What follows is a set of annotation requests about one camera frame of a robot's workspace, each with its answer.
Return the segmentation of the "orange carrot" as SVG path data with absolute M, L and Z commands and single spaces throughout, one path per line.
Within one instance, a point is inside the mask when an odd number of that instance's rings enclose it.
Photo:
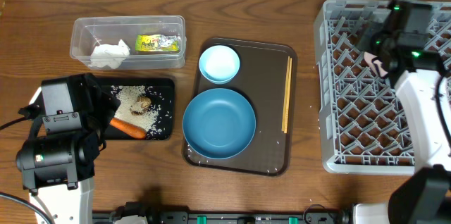
M 110 121 L 110 125 L 124 132 L 125 134 L 131 136 L 134 139 L 145 139 L 147 135 L 147 131 L 137 127 L 136 125 L 127 123 L 123 120 L 119 120 L 117 118 L 112 118 Z

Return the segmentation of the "brown food scrap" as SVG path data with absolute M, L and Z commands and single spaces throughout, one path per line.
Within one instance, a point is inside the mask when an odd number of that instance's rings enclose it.
M 152 101 L 149 97 L 139 96 L 135 103 L 130 107 L 130 112 L 134 116 L 140 116 L 147 112 Z

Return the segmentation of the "green snack wrapper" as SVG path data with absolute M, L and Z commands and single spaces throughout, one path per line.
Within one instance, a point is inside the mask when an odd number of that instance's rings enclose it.
M 160 52 L 178 51 L 179 49 L 178 36 L 138 35 L 135 42 L 136 51 Z

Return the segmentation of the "light blue rice bowl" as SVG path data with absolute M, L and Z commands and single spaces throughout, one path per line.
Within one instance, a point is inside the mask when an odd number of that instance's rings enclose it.
M 230 82 L 239 72 L 238 53 L 225 45 L 214 45 L 202 52 L 199 71 L 208 81 L 222 85 Z

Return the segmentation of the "pile of white rice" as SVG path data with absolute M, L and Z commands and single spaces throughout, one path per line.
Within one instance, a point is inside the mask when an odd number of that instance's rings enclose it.
M 156 85 L 111 85 L 110 92 L 121 102 L 116 111 L 115 118 L 146 130 L 147 139 L 164 140 L 169 138 L 173 129 L 174 90 L 172 87 Z M 130 112 L 130 107 L 139 96 L 149 97 L 152 104 L 146 113 L 140 116 L 134 116 Z

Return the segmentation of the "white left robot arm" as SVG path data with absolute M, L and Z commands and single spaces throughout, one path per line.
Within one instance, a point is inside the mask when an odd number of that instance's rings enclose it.
M 16 165 L 38 223 L 92 223 L 94 161 L 119 106 L 85 73 L 43 81 L 19 110 L 32 127 Z

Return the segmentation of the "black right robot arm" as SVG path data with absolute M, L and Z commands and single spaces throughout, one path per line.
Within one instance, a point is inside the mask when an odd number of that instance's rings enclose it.
M 351 223 L 450 222 L 450 104 L 445 68 L 437 51 L 424 49 L 428 35 L 366 24 L 357 48 L 370 69 L 388 78 L 399 99 L 414 149 L 414 174 L 387 202 L 356 204 Z

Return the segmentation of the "blue plate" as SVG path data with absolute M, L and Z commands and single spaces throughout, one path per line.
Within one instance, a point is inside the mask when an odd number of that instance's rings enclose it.
M 252 142 L 257 117 L 250 102 L 226 88 L 201 92 L 187 105 L 183 134 L 191 149 L 206 158 L 227 159 Z

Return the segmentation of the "white tissue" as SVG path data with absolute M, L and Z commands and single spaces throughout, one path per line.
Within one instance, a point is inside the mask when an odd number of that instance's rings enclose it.
M 122 39 L 117 45 L 101 44 L 91 53 L 89 67 L 117 69 L 129 56 L 130 48 Z

